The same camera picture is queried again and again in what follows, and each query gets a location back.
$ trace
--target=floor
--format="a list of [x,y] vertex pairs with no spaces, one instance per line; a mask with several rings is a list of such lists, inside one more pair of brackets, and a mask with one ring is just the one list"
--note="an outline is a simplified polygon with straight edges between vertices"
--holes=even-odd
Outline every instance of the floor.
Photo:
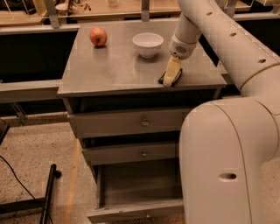
[[[16,119],[6,120],[11,127],[0,155],[12,166],[17,177],[35,197],[44,197],[51,164],[62,176],[55,180],[51,217],[54,224],[90,224],[87,216],[95,211],[96,185],[74,138],[67,115],[29,117],[25,126]],[[30,196],[15,180],[9,167],[0,159],[0,204],[28,200]],[[280,223],[280,158],[262,168],[266,224]],[[39,223],[40,214],[18,213],[0,216],[1,224]],[[144,220],[119,221],[118,224],[183,224],[184,215]]]

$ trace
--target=tripod leg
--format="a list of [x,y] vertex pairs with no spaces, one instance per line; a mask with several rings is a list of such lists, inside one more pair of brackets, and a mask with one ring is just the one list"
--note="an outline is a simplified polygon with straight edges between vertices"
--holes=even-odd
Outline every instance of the tripod leg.
[[56,175],[56,164],[52,164],[50,174],[49,174],[49,179],[48,179],[46,190],[45,190],[45,203],[43,205],[43,211],[42,211],[42,215],[41,215],[40,224],[47,223],[47,216],[49,214],[49,208],[51,205],[53,182],[54,182],[55,175]]

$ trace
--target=metal cabinet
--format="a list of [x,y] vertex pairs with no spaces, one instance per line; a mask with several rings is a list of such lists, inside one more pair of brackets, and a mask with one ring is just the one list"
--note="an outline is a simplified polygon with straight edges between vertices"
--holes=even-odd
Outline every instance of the metal cabinet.
[[[216,99],[226,82],[198,45],[175,87],[158,83],[175,24],[88,23],[78,31],[59,97],[97,184],[97,208],[88,215],[92,223],[183,212],[180,128],[187,114]],[[90,45],[92,26],[109,33],[106,47]],[[139,31],[164,37],[156,58],[142,59],[133,51],[130,41]]]

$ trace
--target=drawer handle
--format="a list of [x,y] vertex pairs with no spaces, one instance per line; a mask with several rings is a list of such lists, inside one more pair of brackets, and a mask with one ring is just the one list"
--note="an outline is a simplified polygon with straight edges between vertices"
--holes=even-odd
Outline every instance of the drawer handle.
[[143,151],[142,151],[142,157],[143,157],[143,158],[146,158],[147,155],[148,155],[147,152],[146,152],[145,150],[143,150]]
[[143,119],[142,122],[141,122],[141,124],[142,124],[143,127],[149,126],[149,121],[148,121],[148,119]]

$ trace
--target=drawer front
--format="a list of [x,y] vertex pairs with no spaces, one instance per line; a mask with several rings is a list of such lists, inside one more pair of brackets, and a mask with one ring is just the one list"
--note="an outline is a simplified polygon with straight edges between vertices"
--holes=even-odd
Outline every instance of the drawer front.
[[108,137],[180,130],[190,108],[70,115],[77,138]]
[[88,165],[108,165],[148,161],[179,156],[178,143],[138,143],[102,146],[82,150]]
[[113,209],[97,209],[89,215],[91,223],[103,223],[111,221],[126,221],[134,219],[149,219],[157,216],[183,214],[184,206],[182,199],[167,200],[155,203],[136,203],[130,206]]

